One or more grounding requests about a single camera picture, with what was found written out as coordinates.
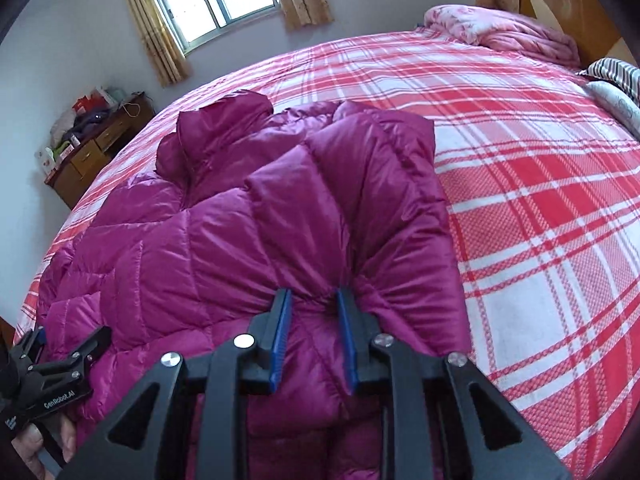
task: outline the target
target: window sill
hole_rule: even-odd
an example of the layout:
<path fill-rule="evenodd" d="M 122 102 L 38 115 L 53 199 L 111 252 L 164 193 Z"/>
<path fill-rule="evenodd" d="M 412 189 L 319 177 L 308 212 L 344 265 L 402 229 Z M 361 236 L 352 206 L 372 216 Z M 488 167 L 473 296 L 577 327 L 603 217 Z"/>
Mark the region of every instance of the window sill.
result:
<path fill-rule="evenodd" d="M 211 40 L 215 40 L 224 34 L 231 32 L 233 30 L 238 30 L 239 28 L 244 27 L 245 25 L 249 25 L 253 22 L 257 22 L 258 20 L 263 20 L 264 18 L 268 18 L 273 16 L 274 14 L 279 14 L 282 8 L 277 5 L 274 7 L 268 7 L 267 9 L 257 10 L 252 14 L 248 14 L 243 18 L 239 18 L 237 21 L 233 23 L 229 23 L 225 25 L 225 27 L 215 28 L 211 32 L 200 36 L 197 40 L 191 41 L 189 46 L 184 50 L 184 55 L 188 56 L 191 52 L 196 50 L 198 47 L 203 46 L 206 43 L 209 43 Z"/>

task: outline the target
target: triangular cutout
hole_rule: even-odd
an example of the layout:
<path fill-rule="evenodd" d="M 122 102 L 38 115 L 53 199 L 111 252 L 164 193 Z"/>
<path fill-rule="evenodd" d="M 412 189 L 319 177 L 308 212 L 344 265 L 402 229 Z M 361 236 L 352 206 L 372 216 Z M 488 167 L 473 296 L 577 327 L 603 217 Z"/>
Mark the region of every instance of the triangular cutout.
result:
<path fill-rule="evenodd" d="M 496 451 L 522 441 L 520 430 L 494 404 L 479 384 L 469 386 L 469 392 L 480 419 L 482 436 L 487 449 Z"/>
<path fill-rule="evenodd" d="M 159 384 L 151 384 L 122 415 L 107 438 L 114 444 L 142 449 L 159 391 Z"/>

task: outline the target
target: bedspread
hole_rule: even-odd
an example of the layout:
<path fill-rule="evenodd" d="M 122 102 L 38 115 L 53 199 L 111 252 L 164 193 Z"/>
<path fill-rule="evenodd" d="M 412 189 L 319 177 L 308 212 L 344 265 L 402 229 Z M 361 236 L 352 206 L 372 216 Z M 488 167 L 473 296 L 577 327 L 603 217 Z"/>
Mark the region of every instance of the bedspread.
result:
<path fill-rule="evenodd" d="M 640 147 L 585 81 L 519 54 L 416 30 L 321 44 L 203 86 L 162 111 L 71 213 L 38 280 L 123 179 L 151 170 L 178 111 L 247 88 L 276 110 L 352 100 L 435 120 L 435 167 L 472 330 L 472 359 L 585 478 L 640 389 Z"/>

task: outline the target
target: human hand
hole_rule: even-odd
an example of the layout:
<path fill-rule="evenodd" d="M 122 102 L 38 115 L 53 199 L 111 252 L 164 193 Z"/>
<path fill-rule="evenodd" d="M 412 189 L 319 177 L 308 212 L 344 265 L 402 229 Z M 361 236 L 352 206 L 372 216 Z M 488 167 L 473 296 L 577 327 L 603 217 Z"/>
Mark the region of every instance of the human hand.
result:
<path fill-rule="evenodd" d="M 62 438 L 62 456 L 69 462 L 76 453 L 76 427 L 65 415 L 60 416 L 60 436 Z M 12 444 L 38 480 L 54 480 L 53 475 L 46 471 L 38 458 L 38 453 L 44 446 L 44 439 L 38 428 L 30 424 L 13 440 Z"/>

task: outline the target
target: blue gripper pad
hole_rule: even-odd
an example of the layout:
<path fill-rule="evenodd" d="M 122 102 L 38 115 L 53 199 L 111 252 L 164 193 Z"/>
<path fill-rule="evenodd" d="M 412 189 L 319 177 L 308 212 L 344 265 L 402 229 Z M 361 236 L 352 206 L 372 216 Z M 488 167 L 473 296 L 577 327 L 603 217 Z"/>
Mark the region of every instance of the blue gripper pad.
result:
<path fill-rule="evenodd" d="M 289 337 L 292 312 L 292 293 L 290 290 L 285 292 L 282 301 L 282 311 L 278 320 L 273 348 L 271 349 L 271 375 L 269 376 L 271 393 L 275 392 L 280 384 L 284 355 L 287 352 L 287 338 Z"/>
<path fill-rule="evenodd" d="M 346 295 L 350 295 L 350 293 L 343 289 L 338 290 L 338 319 L 340 320 L 340 336 L 344 346 L 344 376 L 353 393 L 358 385 L 358 373 L 356 371 L 356 347 L 353 341 L 350 316 L 347 312 L 347 302 L 351 300 Z"/>

